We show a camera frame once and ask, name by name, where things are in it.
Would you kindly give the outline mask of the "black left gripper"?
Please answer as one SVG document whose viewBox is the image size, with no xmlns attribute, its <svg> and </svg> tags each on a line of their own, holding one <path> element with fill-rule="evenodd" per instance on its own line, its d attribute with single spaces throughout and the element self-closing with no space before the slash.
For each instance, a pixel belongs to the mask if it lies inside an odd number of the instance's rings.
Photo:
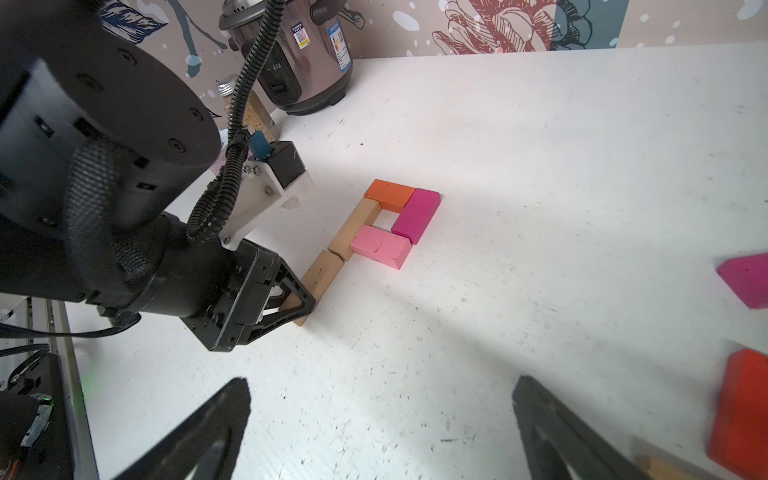
<svg viewBox="0 0 768 480">
<path fill-rule="evenodd" d="M 183 319 L 208 350 L 229 353 L 313 312 L 315 297 L 277 253 L 244 241 L 225 259 L 213 299 Z"/>
</svg>

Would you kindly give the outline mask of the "magenta block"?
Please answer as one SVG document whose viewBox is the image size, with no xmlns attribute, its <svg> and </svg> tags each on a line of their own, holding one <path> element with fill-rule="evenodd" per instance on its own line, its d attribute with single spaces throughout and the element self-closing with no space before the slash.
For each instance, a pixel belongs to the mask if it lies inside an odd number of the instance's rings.
<svg viewBox="0 0 768 480">
<path fill-rule="evenodd" d="M 436 191 L 416 189 L 394 222 L 391 232 L 407 238 L 412 245 L 421 240 L 441 204 Z"/>
<path fill-rule="evenodd" d="M 767 253 L 732 258 L 716 269 L 736 296 L 750 309 L 767 308 Z"/>
</svg>

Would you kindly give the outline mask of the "orange block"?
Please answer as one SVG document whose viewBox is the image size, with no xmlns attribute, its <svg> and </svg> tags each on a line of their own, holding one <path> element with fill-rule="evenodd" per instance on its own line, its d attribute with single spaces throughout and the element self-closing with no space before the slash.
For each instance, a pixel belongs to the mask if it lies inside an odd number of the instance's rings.
<svg viewBox="0 0 768 480">
<path fill-rule="evenodd" d="M 383 210 L 401 213 L 414 193 L 413 187 L 376 179 L 364 197 L 378 202 Z"/>
</svg>

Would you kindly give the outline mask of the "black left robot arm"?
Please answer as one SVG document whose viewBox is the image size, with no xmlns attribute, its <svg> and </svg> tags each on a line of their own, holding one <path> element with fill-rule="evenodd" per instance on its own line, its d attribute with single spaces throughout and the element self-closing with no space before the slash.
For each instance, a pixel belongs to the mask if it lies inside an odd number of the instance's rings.
<svg viewBox="0 0 768 480">
<path fill-rule="evenodd" d="M 228 143 L 165 65 L 103 27 L 100 1 L 1 5 L 1 289 L 95 305 L 110 325 L 189 321 L 216 351 L 310 314 L 276 253 L 227 250 L 250 150 L 247 97 L 287 5 L 270 1 L 235 86 Z M 187 222 L 166 212 L 224 152 Z"/>
</svg>

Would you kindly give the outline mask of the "light pink block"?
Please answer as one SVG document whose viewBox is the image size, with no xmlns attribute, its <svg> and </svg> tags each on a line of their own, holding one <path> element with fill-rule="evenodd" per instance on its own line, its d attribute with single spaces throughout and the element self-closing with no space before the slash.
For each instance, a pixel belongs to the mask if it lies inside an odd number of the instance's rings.
<svg viewBox="0 0 768 480">
<path fill-rule="evenodd" d="M 394 269 L 401 269 L 412 244 L 402 236 L 373 226 L 363 225 L 350 243 L 354 253 Z"/>
</svg>

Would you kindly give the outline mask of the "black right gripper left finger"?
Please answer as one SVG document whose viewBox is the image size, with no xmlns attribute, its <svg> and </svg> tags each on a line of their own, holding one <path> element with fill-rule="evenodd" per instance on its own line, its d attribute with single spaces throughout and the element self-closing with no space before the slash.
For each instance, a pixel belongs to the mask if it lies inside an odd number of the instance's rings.
<svg viewBox="0 0 768 480">
<path fill-rule="evenodd" d="M 234 378 L 118 477 L 230 479 L 250 415 L 247 380 Z"/>
</svg>

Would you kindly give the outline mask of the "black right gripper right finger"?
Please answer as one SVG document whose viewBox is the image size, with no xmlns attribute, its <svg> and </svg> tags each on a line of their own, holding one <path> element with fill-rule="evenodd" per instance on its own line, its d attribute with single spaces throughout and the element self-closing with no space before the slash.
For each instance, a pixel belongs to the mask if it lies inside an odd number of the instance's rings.
<svg viewBox="0 0 768 480">
<path fill-rule="evenodd" d="M 532 376 L 512 393 L 533 479 L 645 479 L 647 475 Z"/>
</svg>

